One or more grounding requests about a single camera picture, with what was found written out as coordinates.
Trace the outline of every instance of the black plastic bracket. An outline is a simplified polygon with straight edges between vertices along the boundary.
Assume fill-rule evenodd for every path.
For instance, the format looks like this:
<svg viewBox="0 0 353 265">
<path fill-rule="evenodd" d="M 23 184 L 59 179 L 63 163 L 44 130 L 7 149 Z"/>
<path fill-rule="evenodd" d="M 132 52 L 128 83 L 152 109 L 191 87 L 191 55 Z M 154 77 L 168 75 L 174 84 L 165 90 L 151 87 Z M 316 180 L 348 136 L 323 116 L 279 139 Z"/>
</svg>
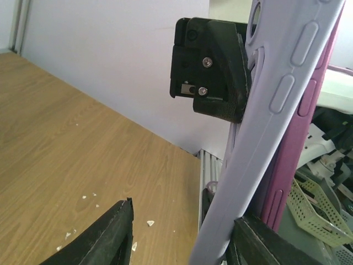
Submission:
<svg viewBox="0 0 353 265">
<path fill-rule="evenodd" d="M 276 232 L 252 215 L 234 222 L 226 251 L 227 264 L 320 265 L 318 261 L 282 239 Z"/>
<path fill-rule="evenodd" d="M 240 122 L 251 87 L 246 31 L 243 23 L 180 19 L 175 27 L 170 95 L 193 98 L 197 113 Z"/>
<path fill-rule="evenodd" d="M 323 139 L 332 140 L 337 150 L 353 148 L 353 115 L 320 107 L 315 110 L 313 123 L 325 132 Z"/>
<path fill-rule="evenodd" d="M 121 200 L 41 265 L 129 265 L 132 221 L 132 199 Z"/>
</svg>

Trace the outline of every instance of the screw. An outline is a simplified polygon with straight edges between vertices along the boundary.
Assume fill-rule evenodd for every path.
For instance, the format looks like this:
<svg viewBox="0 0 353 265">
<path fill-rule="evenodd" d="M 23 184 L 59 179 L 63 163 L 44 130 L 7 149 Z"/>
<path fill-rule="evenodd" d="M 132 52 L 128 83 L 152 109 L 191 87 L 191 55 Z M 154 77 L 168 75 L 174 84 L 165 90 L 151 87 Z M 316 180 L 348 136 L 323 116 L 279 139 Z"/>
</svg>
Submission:
<svg viewBox="0 0 353 265">
<path fill-rule="evenodd" d="M 200 87 L 199 88 L 199 95 L 200 96 L 205 96 L 207 94 L 207 88 L 206 87 Z"/>
<path fill-rule="evenodd" d="M 206 57 L 202 60 L 202 64 L 204 65 L 205 68 L 210 68 L 213 64 L 213 61 L 211 58 Z"/>
</svg>

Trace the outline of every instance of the wood grain surface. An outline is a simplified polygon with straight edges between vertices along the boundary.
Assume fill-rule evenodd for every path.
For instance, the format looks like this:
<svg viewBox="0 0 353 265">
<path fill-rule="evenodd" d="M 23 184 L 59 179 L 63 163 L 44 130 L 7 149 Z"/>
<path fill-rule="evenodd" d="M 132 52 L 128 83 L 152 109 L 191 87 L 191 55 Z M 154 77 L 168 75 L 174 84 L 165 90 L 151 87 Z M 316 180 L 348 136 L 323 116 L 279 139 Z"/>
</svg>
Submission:
<svg viewBox="0 0 353 265">
<path fill-rule="evenodd" d="M 40 263 L 126 197 L 135 209 L 131 265 L 187 264 L 199 178 L 191 154 L 27 60 L 0 55 L 1 265 Z"/>
</svg>

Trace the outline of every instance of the white wall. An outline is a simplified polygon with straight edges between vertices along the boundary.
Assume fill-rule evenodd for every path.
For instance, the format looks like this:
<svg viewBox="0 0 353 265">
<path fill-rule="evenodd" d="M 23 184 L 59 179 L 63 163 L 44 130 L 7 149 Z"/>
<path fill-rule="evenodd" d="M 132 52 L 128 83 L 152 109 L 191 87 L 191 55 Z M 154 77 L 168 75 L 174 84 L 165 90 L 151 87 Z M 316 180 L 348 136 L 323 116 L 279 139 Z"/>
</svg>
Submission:
<svg viewBox="0 0 353 265">
<path fill-rule="evenodd" d="M 207 16 L 208 0 L 33 0 L 22 54 L 173 144 L 223 157 L 229 123 L 169 96 L 175 23 Z"/>
<path fill-rule="evenodd" d="M 0 0 L 0 49 L 9 48 L 16 0 Z"/>
</svg>

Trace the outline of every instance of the silicone case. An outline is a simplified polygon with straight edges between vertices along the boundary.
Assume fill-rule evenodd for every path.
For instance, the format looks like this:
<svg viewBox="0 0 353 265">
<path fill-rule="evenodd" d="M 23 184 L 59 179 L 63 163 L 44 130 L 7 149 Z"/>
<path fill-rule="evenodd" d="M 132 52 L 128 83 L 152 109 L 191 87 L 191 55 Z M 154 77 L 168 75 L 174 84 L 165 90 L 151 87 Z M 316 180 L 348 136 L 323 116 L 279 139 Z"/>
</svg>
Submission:
<svg viewBox="0 0 353 265">
<path fill-rule="evenodd" d="M 256 213 L 257 216 L 260 216 L 262 221 L 275 231 L 278 230 L 281 222 L 299 157 L 303 148 L 308 148 L 304 147 L 304 142 L 333 50 L 338 24 L 339 18 L 277 149 L 277 153 L 272 158 L 274 165 L 266 171 L 253 198 L 252 205 L 263 205 L 261 211 Z"/>
<path fill-rule="evenodd" d="M 197 236 L 190 265 L 220 263 L 234 220 L 245 213 L 299 104 L 343 3 L 344 0 L 253 1 L 245 43 L 253 84 L 234 148 L 225 159 L 226 165 Z M 260 8 L 259 20 L 252 32 L 257 8 Z"/>
</svg>

